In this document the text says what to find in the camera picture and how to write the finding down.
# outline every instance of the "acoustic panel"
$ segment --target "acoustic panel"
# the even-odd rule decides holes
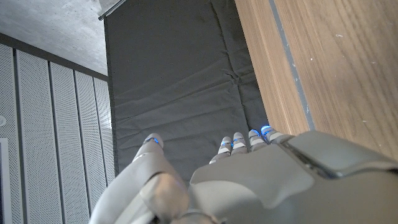
[[[0,189],[1,189],[1,223],[12,223],[11,212],[11,187],[8,156],[8,139],[0,138]]]
[[[113,139],[111,122],[111,103],[108,83],[94,78],[96,102],[99,116],[99,128],[104,153],[106,181],[108,185],[114,179]]]
[[[0,138],[8,138],[12,222],[22,223],[21,172],[12,48],[0,44]]]
[[[63,211],[66,223],[88,223],[89,211],[73,70],[51,63]]]
[[[106,188],[103,153],[98,126],[93,78],[80,72],[75,74],[80,117],[83,156],[85,160],[90,209]]]
[[[28,223],[61,223],[49,68],[17,50],[22,152]]]

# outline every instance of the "wooden panel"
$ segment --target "wooden panel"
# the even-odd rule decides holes
[[[316,129],[398,159],[398,1],[275,3]]]
[[[268,1],[236,0],[236,7],[270,125],[290,134],[308,131]]]

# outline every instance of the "dark gray fabric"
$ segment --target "dark gray fabric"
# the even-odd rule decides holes
[[[188,182],[224,136],[268,124],[233,0],[128,0],[106,32],[119,171],[159,133]]]

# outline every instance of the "concrete ceiling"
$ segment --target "concrete ceiling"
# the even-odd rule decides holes
[[[107,75],[100,10],[97,0],[0,0],[0,33]]]

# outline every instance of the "perforated wall panel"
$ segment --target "perforated wall panel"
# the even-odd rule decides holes
[[[108,83],[94,78],[99,128],[104,153],[106,180],[108,185],[114,179],[114,160],[113,160],[113,141],[112,141],[112,122],[111,104],[109,101]]]
[[[0,115],[6,123],[0,126],[0,138],[8,138],[12,222],[22,223],[21,173],[16,112],[16,91],[12,48],[0,44]]]
[[[58,156],[66,223],[88,223],[83,154],[73,70],[51,63]]]
[[[17,51],[28,223],[61,223],[47,61]]]
[[[94,83],[92,77],[80,72],[76,72],[75,77],[88,182],[88,197],[90,209],[92,210],[106,188]]]

